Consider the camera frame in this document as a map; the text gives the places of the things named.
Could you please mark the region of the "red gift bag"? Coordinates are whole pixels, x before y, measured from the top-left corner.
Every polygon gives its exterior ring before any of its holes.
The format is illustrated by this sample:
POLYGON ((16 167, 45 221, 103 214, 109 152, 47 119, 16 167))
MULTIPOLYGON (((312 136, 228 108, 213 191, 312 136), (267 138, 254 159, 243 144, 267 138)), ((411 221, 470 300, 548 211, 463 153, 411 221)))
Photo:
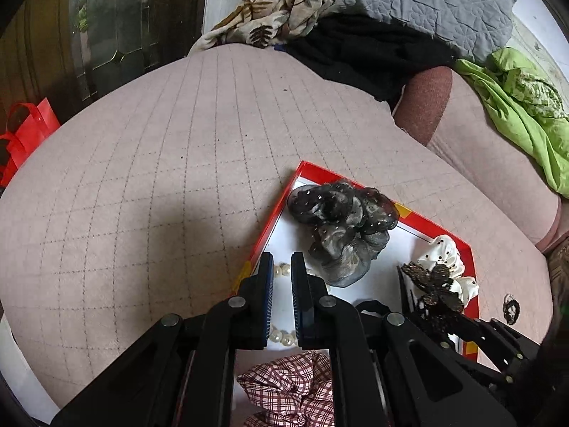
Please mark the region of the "red gift bag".
POLYGON ((11 118, 19 108, 28 111, 26 119, 15 132, 6 129, 1 134, 1 139, 7 141, 6 150, 10 155, 8 163, 1 166, 2 188, 8 186, 15 173, 31 154, 60 128, 60 123, 46 97, 38 105, 29 102, 15 102, 11 106, 8 118, 11 118))

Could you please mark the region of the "black beaded hair claw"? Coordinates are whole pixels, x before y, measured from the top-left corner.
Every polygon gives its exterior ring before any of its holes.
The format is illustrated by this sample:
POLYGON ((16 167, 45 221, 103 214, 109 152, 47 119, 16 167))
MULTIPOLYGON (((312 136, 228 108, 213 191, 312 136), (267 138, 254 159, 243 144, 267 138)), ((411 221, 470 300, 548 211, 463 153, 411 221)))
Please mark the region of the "black beaded hair claw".
POLYGON ((451 289, 450 269, 443 263, 436 263, 428 270, 416 262, 409 262, 398 266, 397 270, 401 279, 407 278, 419 290, 411 304, 411 316, 430 331, 451 333, 465 305, 460 294, 451 289))

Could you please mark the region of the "red tray box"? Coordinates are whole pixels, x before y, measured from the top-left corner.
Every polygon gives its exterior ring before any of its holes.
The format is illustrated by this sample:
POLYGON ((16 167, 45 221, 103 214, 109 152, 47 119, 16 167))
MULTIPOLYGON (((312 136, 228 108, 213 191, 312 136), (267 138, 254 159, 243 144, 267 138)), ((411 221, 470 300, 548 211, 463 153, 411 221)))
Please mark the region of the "red tray box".
MULTIPOLYGON (((242 274, 249 276, 262 252, 275 257, 277 305, 270 339, 289 348, 297 345, 291 325, 292 299, 284 289, 290 257, 300 251, 308 275, 318 276, 326 288, 354 305, 366 300, 415 307, 422 291, 395 267, 406 259, 431 269, 440 263, 450 271, 450 292, 463 313, 478 315, 478 285, 470 248, 431 221, 390 202, 393 226, 363 233, 361 201, 374 199, 374 188, 342 179, 308 161, 299 164, 273 209, 242 274)), ((246 370, 240 391, 259 408, 248 426, 332 426, 334 402, 331 359, 326 350, 293 351, 270 363, 246 370)))

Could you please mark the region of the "green blanket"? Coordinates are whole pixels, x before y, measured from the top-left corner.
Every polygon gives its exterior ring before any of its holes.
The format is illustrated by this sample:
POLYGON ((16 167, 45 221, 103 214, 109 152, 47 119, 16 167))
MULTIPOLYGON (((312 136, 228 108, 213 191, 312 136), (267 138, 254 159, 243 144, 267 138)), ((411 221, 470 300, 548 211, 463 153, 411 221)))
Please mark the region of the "green blanket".
POLYGON ((487 67, 459 59, 454 68, 497 131, 538 164, 552 190, 568 197, 568 113, 545 73, 512 47, 491 53, 487 67))

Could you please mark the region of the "white cherry print scrunchie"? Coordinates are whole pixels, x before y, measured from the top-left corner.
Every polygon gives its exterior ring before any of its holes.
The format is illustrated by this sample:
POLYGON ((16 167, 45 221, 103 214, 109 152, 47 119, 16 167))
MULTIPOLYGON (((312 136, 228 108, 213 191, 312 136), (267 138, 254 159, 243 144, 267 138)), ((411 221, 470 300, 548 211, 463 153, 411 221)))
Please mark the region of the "white cherry print scrunchie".
POLYGON ((458 294, 464 307, 478 295, 477 280, 466 275, 466 267, 456 243, 448 235, 435 237, 426 247, 418 250, 413 260, 429 272, 439 264, 446 266, 450 271, 450 291, 458 294))

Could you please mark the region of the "leaf print cloth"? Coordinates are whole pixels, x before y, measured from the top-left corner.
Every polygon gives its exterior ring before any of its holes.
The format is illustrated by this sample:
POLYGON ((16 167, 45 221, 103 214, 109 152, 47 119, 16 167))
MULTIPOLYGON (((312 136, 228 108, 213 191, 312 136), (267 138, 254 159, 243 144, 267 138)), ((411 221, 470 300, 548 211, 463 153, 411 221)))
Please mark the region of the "leaf print cloth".
POLYGON ((257 48, 308 35, 335 0, 241 0, 236 8, 203 34, 189 55, 228 43, 257 48))

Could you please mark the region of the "grey sheer scrunchie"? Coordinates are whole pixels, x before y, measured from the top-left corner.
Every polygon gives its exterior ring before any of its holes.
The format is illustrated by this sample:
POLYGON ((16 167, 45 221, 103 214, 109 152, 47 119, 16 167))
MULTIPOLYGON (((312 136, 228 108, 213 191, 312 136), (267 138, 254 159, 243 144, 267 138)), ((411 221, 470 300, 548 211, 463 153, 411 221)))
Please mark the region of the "grey sheer scrunchie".
POLYGON ((390 241, 399 221, 395 204, 379 190, 358 188, 346 180, 300 186, 289 194, 294 220, 310 227, 309 253, 320 276, 332 287, 345 288, 363 278, 390 241))

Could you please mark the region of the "striped floral cushion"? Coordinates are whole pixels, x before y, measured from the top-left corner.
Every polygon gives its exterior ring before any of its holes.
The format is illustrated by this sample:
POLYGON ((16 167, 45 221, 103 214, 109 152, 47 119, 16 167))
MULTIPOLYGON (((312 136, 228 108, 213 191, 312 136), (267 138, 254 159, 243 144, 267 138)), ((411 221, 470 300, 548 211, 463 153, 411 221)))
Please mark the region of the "striped floral cushion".
POLYGON ((568 313, 568 239, 563 240, 548 257, 548 268, 553 295, 554 321, 568 313))

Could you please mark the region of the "pink plaid scrunchie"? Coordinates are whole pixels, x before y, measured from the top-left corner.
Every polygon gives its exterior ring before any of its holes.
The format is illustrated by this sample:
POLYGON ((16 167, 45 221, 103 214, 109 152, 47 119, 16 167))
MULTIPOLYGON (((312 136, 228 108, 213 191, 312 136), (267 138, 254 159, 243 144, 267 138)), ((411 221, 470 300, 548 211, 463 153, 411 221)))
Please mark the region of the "pink plaid scrunchie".
POLYGON ((333 426, 335 409, 330 358, 318 351, 260 363, 237 377, 260 410, 245 426, 333 426))

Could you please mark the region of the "grey quilted pillow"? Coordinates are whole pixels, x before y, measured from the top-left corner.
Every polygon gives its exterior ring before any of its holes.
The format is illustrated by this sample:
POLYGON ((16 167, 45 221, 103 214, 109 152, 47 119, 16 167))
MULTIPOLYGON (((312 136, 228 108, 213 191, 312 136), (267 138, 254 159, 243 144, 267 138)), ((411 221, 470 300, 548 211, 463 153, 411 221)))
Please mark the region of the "grey quilted pillow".
POLYGON ((483 63, 503 48, 513 31, 516 0, 335 0, 325 12, 362 14, 399 23, 450 45, 459 55, 483 63))

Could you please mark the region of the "black clothing pile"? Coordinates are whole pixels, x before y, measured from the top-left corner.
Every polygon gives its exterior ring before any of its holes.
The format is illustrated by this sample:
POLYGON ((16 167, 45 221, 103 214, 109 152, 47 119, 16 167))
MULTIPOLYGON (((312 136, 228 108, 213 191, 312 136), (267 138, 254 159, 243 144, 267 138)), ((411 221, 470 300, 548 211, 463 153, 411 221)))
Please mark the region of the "black clothing pile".
POLYGON ((458 58, 445 42, 399 22, 362 14, 325 16, 309 35, 277 46, 320 77, 365 91, 394 109, 417 74, 458 58))

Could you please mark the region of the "wooden glass door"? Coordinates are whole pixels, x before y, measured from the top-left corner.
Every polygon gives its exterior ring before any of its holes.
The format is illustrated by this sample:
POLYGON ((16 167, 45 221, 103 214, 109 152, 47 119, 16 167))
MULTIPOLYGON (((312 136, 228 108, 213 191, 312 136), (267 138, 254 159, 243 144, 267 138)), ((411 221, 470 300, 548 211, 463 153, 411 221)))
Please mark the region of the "wooden glass door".
POLYGON ((184 57, 204 0, 1 0, 1 124, 46 98, 59 121, 184 57))

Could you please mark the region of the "pink bolster pillow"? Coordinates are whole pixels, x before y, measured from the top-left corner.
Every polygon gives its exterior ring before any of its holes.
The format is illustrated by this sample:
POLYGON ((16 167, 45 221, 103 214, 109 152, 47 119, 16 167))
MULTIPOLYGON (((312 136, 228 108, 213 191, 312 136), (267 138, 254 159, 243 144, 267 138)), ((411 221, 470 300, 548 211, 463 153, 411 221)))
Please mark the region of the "pink bolster pillow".
POLYGON ((568 201, 497 131, 478 94, 454 70, 431 68, 409 80, 394 121, 481 190, 542 253, 568 239, 568 201))

